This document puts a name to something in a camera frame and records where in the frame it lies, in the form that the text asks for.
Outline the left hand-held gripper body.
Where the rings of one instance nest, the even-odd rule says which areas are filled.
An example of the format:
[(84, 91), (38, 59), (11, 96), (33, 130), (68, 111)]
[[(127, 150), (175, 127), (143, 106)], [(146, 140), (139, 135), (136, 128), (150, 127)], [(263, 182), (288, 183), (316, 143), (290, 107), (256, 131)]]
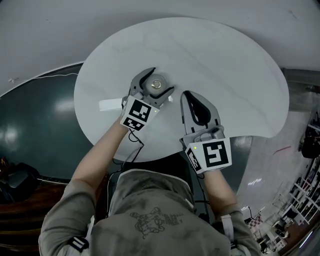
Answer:
[(140, 92), (123, 97), (121, 106), (120, 124), (134, 131), (140, 131), (160, 112)]

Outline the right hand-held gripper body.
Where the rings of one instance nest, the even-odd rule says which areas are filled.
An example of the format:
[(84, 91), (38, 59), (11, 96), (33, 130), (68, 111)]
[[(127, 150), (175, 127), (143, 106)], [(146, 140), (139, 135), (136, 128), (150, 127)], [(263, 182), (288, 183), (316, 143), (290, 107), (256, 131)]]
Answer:
[(232, 165), (230, 139), (221, 125), (187, 134), (180, 142), (197, 174)]

